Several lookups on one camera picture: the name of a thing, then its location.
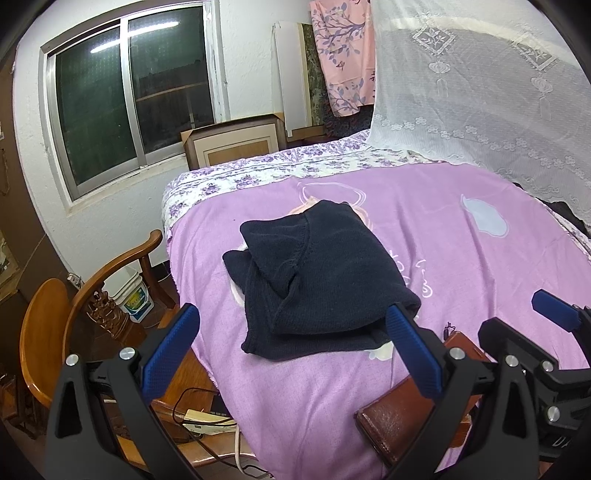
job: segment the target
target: bucket label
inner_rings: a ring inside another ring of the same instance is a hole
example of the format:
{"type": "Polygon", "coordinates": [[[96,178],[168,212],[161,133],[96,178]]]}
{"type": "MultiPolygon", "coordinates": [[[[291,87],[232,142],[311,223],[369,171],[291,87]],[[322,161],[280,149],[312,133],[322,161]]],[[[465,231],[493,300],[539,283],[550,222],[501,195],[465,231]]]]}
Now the bucket label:
{"type": "Polygon", "coordinates": [[[133,292],[124,303],[124,307],[129,314],[139,320],[144,312],[150,308],[150,302],[147,301],[147,294],[142,287],[133,292]]]}

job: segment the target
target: folded cloth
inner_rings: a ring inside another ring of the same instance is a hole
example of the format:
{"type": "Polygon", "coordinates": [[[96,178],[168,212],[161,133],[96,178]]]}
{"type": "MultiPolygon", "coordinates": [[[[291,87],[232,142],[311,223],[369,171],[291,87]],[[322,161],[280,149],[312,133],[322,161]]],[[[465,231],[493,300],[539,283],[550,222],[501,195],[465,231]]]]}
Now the folded cloth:
{"type": "Polygon", "coordinates": [[[246,353],[286,360],[376,349],[389,341],[386,309],[420,299],[347,203],[322,200],[297,215],[245,222],[248,250],[223,261],[245,297],[246,353]]]}

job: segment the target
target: blue gripper pad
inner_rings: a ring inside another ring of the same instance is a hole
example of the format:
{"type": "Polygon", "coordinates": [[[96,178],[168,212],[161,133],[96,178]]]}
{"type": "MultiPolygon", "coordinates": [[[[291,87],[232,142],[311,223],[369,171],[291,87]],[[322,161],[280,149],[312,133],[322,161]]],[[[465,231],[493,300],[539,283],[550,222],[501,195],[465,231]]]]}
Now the blue gripper pad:
{"type": "Polygon", "coordinates": [[[164,395],[199,332],[196,306],[185,305],[177,316],[177,321],[142,370],[142,396],[146,403],[164,395]]]}
{"type": "Polygon", "coordinates": [[[421,395],[439,397],[443,392],[441,366],[396,305],[386,311],[386,329],[421,395]]]}
{"type": "Polygon", "coordinates": [[[543,315],[563,330],[572,332],[580,327],[579,312],[545,290],[538,290],[531,298],[531,306],[540,315],[543,315]]]}

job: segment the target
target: window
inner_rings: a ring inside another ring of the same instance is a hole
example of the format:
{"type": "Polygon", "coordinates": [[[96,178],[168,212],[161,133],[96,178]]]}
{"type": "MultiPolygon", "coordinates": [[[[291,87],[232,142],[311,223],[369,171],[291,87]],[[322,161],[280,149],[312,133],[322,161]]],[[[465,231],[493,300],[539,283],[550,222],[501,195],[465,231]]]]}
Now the window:
{"type": "Polygon", "coordinates": [[[103,23],[48,53],[50,128],[72,199],[183,153],[225,119],[210,2],[103,23]]]}

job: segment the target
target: power strip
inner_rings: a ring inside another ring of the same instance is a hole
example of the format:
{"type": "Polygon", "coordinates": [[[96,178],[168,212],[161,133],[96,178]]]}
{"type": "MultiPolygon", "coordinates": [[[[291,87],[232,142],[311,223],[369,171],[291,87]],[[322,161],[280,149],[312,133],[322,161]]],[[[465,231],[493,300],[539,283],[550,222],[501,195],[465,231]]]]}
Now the power strip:
{"type": "Polygon", "coordinates": [[[185,421],[183,422],[183,426],[193,433],[202,433],[203,435],[217,435],[218,433],[236,431],[236,422],[229,417],[223,417],[221,415],[213,415],[211,413],[205,413],[203,411],[197,410],[187,410],[184,419],[185,421]],[[216,425],[195,425],[191,423],[191,421],[199,421],[203,423],[220,423],[216,425]]]}

